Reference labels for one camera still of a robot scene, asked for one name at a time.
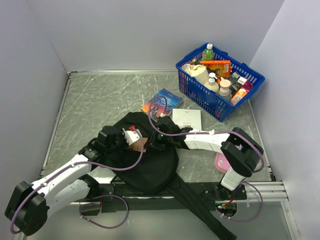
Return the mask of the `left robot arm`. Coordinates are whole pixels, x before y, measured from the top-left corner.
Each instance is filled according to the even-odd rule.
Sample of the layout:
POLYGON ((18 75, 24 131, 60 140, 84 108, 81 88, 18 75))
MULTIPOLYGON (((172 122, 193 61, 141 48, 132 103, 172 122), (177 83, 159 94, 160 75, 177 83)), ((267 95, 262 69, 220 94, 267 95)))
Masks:
POLYGON ((141 139, 135 128, 117 130, 104 126, 70 161, 49 175, 32 183, 22 181, 13 190, 4 215, 10 220, 10 231, 31 236, 47 219, 75 201, 95 200, 99 183, 89 175, 96 167, 106 168, 109 154, 122 151, 141 139))

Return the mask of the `Little Women paperback book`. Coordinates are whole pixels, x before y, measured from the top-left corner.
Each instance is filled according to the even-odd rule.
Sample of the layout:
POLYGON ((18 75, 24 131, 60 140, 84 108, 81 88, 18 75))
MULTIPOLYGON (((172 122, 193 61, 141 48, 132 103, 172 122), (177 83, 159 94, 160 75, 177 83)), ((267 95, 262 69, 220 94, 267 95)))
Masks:
POLYGON ((136 152, 141 152, 143 151, 144 153, 147 151, 146 147, 145 147, 145 143, 147 142, 147 138, 142 138, 142 140, 138 140, 136 142, 134 142, 132 145, 127 147, 127 150, 132 150, 132 151, 136 151, 136 152))

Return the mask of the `black backpack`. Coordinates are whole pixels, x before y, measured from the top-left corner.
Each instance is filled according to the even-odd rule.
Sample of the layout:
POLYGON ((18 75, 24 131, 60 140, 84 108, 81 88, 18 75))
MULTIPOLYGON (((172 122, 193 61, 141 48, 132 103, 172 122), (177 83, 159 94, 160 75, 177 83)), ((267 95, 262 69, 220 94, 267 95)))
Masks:
POLYGON ((102 164, 113 167, 116 175, 132 188, 144 194, 154 195, 168 191, 183 206, 203 221, 221 240, 235 240, 237 237, 216 219, 203 200, 177 174, 179 157, 174 146, 164 150, 148 148, 140 153, 120 150, 109 154, 102 164))

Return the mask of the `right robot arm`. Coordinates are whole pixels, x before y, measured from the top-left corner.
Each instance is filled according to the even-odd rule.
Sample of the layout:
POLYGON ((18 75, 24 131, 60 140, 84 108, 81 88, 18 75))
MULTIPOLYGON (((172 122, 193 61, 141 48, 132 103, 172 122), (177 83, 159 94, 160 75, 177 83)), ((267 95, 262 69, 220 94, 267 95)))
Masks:
POLYGON ((218 187, 223 199, 230 199, 246 178, 264 168, 264 150, 239 127, 231 131, 201 131, 190 127, 179 128, 168 116, 159 118, 157 122, 153 122, 151 117, 148 120, 154 129, 151 146, 168 144, 177 149, 213 151, 225 156, 230 168, 218 187))

